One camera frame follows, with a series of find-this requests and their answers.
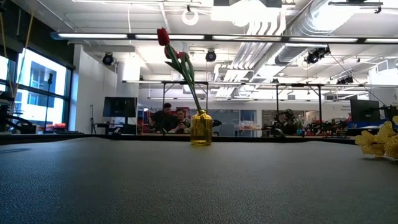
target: red tulip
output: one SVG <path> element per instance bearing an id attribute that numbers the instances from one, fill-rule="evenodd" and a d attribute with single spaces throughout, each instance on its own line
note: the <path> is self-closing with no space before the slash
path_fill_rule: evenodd
<path id="1" fill-rule="evenodd" d="M 179 52 L 177 57 L 178 57 L 178 58 L 182 58 L 182 57 L 184 56 L 184 54 L 187 55 L 188 58 L 189 58 L 189 54 L 187 54 L 187 53 L 185 53 L 185 52 Z"/>
<path id="2" fill-rule="evenodd" d="M 157 29 L 157 41 L 159 41 L 160 46 L 166 46 L 170 43 L 170 37 L 166 29 Z"/>
<path id="3" fill-rule="evenodd" d="M 177 53 L 175 50 L 174 50 L 174 54 L 175 54 L 175 56 L 177 56 L 177 58 L 180 58 L 180 53 Z M 167 47 L 164 47 L 164 55 L 166 55 L 166 57 L 168 58 L 168 59 L 171 59 L 171 56 L 169 55 L 169 51 L 167 50 Z"/>

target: flower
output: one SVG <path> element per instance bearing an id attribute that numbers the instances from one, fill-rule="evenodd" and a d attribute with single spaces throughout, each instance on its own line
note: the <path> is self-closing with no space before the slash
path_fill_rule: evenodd
<path id="1" fill-rule="evenodd" d="M 384 155 L 384 144 L 374 144 L 374 136 L 367 131 L 362 131 L 361 134 L 355 137 L 355 144 L 361 146 L 363 154 L 375 155 L 376 157 Z"/>
<path id="2" fill-rule="evenodd" d="M 386 121 L 383 126 L 380 128 L 377 135 L 374 136 L 373 141 L 378 144 L 385 144 L 387 143 L 392 136 L 396 135 L 394 130 L 392 130 L 392 123 L 391 121 Z"/>
<path id="3" fill-rule="evenodd" d="M 178 53 L 178 58 L 182 58 L 184 55 L 186 55 L 189 58 L 189 54 L 187 54 L 185 52 L 179 52 Z"/>
<path id="4" fill-rule="evenodd" d="M 177 53 L 175 50 L 174 50 L 174 53 L 175 53 L 175 56 L 177 56 L 177 58 L 179 59 L 180 58 L 180 54 L 179 53 Z M 168 58 L 168 59 L 171 59 L 171 57 L 170 57 L 170 55 L 169 55 L 169 51 L 167 50 L 167 47 L 164 47 L 164 55 Z"/>
<path id="5" fill-rule="evenodd" d="M 166 29 L 157 29 L 157 41 L 159 41 L 160 46 L 166 46 L 170 43 L 170 37 Z"/>
<path id="6" fill-rule="evenodd" d="M 384 149 L 386 150 L 386 156 L 398 159 L 398 136 L 391 137 L 384 145 Z"/>

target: desk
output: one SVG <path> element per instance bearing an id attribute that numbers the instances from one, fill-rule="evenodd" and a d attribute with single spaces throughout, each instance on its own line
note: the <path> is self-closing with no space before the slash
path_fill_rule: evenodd
<path id="1" fill-rule="evenodd" d="M 358 146 L 115 141 L 1 146 L 3 223 L 398 223 L 398 166 Z"/>

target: ceiling light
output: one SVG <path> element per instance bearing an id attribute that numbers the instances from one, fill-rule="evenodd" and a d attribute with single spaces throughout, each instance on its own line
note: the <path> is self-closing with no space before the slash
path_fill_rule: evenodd
<path id="1" fill-rule="evenodd" d="M 398 38 L 368 38 L 365 43 L 398 44 Z"/>
<path id="2" fill-rule="evenodd" d="M 286 47 L 328 47 L 327 44 L 300 44 L 300 43 L 286 43 Z"/>
<path id="3" fill-rule="evenodd" d="M 263 42 L 278 42 L 280 37 L 269 37 L 260 35 L 214 35 L 213 40 L 236 40 L 236 41 L 263 41 Z"/>
<path id="4" fill-rule="evenodd" d="M 291 42 L 321 42 L 321 43 L 355 43 L 358 38 L 347 38 L 347 37 L 291 37 Z"/>
<path id="5" fill-rule="evenodd" d="M 162 81 L 123 81 L 124 83 L 138 83 L 138 84 L 143 84 L 143 83 L 162 83 Z"/>
<path id="6" fill-rule="evenodd" d="M 252 101 L 252 100 L 254 100 L 254 99 L 243 99 L 243 98 L 239 98 L 239 99 L 237 99 L 237 98 L 232 98 L 231 100 L 235 100 L 235 101 Z"/>
<path id="7" fill-rule="evenodd" d="M 238 82 L 209 82 L 209 85 L 242 85 Z"/>
<path id="8" fill-rule="evenodd" d="M 71 39 L 127 39 L 127 34 L 58 34 L 58 36 Z"/>
<path id="9" fill-rule="evenodd" d="M 317 48 L 315 51 L 311 51 L 308 53 L 308 56 L 304 59 L 304 62 L 306 62 L 307 64 L 317 63 L 319 60 L 325 58 L 325 56 L 330 53 L 331 52 L 329 46 Z"/>
<path id="10" fill-rule="evenodd" d="M 170 40 L 203 40 L 205 39 L 204 35 L 176 35 L 170 34 Z M 136 39 L 149 39 L 149 40 L 157 40 L 156 34 L 136 34 Z"/>

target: yellow glass vase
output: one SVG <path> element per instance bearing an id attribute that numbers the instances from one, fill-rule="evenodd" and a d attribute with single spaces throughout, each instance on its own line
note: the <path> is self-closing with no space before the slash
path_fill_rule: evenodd
<path id="1" fill-rule="evenodd" d="M 213 135 L 212 118 L 205 110 L 198 111 L 192 117 L 191 144 L 196 146 L 209 146 Z"/>

